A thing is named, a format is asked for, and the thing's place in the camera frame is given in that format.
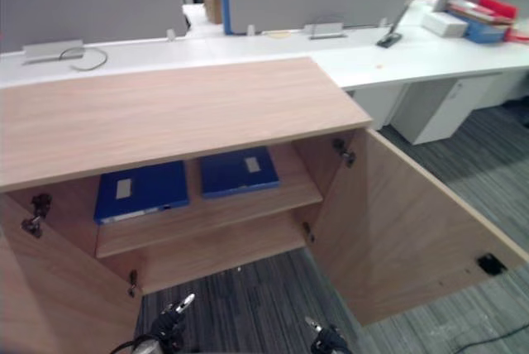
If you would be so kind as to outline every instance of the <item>door hinge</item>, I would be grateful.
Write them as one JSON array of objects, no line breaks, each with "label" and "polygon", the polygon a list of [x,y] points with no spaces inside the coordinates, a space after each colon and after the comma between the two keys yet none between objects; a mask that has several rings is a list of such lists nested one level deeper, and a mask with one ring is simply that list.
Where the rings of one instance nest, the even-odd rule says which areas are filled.
[{"label": "door hinge", "polygon": [[311,225],[307,222],[303,223],[303,230],[305,230],[305,233],[307,234],[308,240],[310,242],[315,242],[316,238],[314,237],[314,234],[312,234]]},{"label": "door hinge", "polygon": [[508,270],[508,268],[492,253],[486,253],[479,257],[476,259],[476,263],[481,267],[481,270],[491,276],[500,275]]},{"label": "door hinge", "polygon": [[356,154],[353,151],[347,151],[346,142],[343,139],[334,139],[332,141],[332,147],[346,162],[347,168],[353,166],[356,160]]},{"label": "door hinge", "polygon": [[132,298],[136,296],[136,287],[138,286],[138,271],[137,270],[131,270],[129,273],[129,283],[131,286],[129,289],[126,290],[129,296]]},{"label": "door hinge", "polygon": [[31,199],[33,205],[33,218],[22,220],[21,227],[25,232],[29,232],[35,238],[42,237],[41,220],[46,219],[46,215],[51,207],[51,195],[43,193]]}]

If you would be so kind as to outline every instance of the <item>white desk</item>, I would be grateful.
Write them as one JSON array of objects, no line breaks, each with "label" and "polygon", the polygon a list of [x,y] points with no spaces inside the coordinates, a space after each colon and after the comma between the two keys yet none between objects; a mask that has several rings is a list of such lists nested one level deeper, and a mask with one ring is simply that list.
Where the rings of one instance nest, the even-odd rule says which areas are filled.
[{"label": "white desk", "polygon": [[23,65],[21,53],[2,55],[0,88],[131,71],[309,56],[343,89],[361,89],[364,95],[373,91],[372,96],[384,98],[384,110],[368,110],[380,112],[382,116],[389,113],[397,102],[404,84],[529,69],[527,45],[477,45],[465,39],[440,38],[423,29],[418,24],[422,14],[430,9],[428,1],[415,1],[398,28],[403,39],[386,50],[374,44],[387,32],[387,28],[348,30],[346,38],[317,41],[309,40],[301,32],[291,32],[281,39],[267,35],[224,36],[221,25],[213,25],[206,20],[202,5],[186,5],[184,11],[192,23],[192,30],[184,38],[173,42],[134,41],[99,45],[108,53],[109,59],[103,67],[91,72],[76,72],[69,66],[93,65],[100,58],[95,53],[86,54],[83,60],[39,65]]}]

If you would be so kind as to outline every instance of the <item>white box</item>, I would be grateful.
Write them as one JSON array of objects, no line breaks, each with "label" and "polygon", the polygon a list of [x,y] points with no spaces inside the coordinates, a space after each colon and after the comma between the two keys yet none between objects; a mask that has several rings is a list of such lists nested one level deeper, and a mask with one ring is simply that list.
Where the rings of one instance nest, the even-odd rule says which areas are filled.
[{"label": "white box", "polygon": [[422,19],[422,27],[441,37],[462,37],[468,25],[446,12],[430,12]]}]

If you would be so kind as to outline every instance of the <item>gray carpet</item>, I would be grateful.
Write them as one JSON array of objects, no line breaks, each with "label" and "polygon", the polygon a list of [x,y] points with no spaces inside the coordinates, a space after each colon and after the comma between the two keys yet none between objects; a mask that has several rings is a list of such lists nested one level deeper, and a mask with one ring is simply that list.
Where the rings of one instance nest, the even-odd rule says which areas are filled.
[{"label": "gray carpet", "polygon": [[[529,131],[508,112],[474,112],[451,139],[420,146],[391,127],[382,133],[529,250]],[[361,328],[298,250],[145,296],[136,332],[188,292],[197,299],[186,341],[205,352],[309,353],[314,334],[305,315],[336,324],[357,354],[450,354],[529,323],[526,266]],[[529,353],[529,330],[467,353]]]}]

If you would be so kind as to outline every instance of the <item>open cabinet door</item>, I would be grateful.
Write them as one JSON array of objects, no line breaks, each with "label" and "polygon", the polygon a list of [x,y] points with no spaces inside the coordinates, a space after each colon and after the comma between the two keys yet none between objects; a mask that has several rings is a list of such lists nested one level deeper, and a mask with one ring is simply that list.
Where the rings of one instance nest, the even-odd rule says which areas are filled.
[{"label": "open cabinet door", "polygon": [[0,352],[106,354],[131,340],[141,295],[51,227],[24,232],[30,216],[0,196]]},{"label": "open cabinet door", "polygon": [[322,271],[362,324],[488,278],[476,260],[507,268],[528,254],[443,183],[371,130],[350,151],[312,225]]}]

